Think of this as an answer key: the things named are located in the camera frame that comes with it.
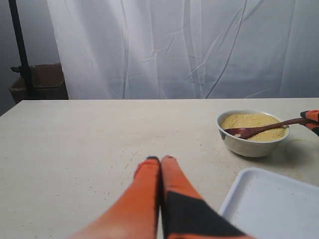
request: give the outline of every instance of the cardboard box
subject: cardboard box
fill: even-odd
[[[68,100],[61,64],[31,66],[32,82],[36,100]],[[28,95],[22,77],[9,89],[14,102],[27,100]]]

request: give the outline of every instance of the white table surface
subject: white table surface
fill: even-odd
[[[0,238],[65,238],[108,209],[149,155],[175,156],[216,211],[247,167],[319,186],[319,138],[303,126],[251,160],[228,151],[215,126],[230,109],[288,120],[318,108],[319,99],[21,102],[0,117]]]

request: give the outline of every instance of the white bowl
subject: white bowl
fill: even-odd
[[[290,129],[287,126],[285,135],[280,139],[274,141],[251,141],[232,136],[231,134],[226,133],[221,127],[221,124],[224,122],[224,120],[231,115],[260,113],[275,117],[277,120],[282,122],[282,120],[276,116],[253,110],[232,110],[224,112],[218,116],[216,124],[219,129],[220,136],[229,150],[246,157],[263,157],[271,154],[271,152],[280,144],[280,142],[289,136]]]

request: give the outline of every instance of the black stripe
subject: black stripe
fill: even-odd
[[[166,204],[162,210],[165,238],[172,233],[200,236],[245,235],[200,199],[168,192]]]
[[[301,112],[301,113],[300,113],[300,116],[301,116],[302,118],[305,118],[305,119],[306,119],[306,118],[307,118],[307,117],[306,117],[306,113],[307,113],[307,112],[308,112],[308,111]]]

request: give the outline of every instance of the wooden spoon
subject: wooden spoon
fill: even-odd
[[[279,128],[285,125],[290,125],[290,124],[297,124],[297,123],[310,123],[313,122],[309,119],[304,119],[304,118],[297,118],[297,119],[290,119],[286,120],[280,123],[275,123],[271,125],[266,125],[266,126],[261,126],[261,127],[254,127],[254,128],[229,128],[225,129],[224,131],[235,136],[238,138],[243,138],[243,139],[248,139],[251,136],[254,136],[258,133],[264,132],[266,130],[272,129],[272,128]]]

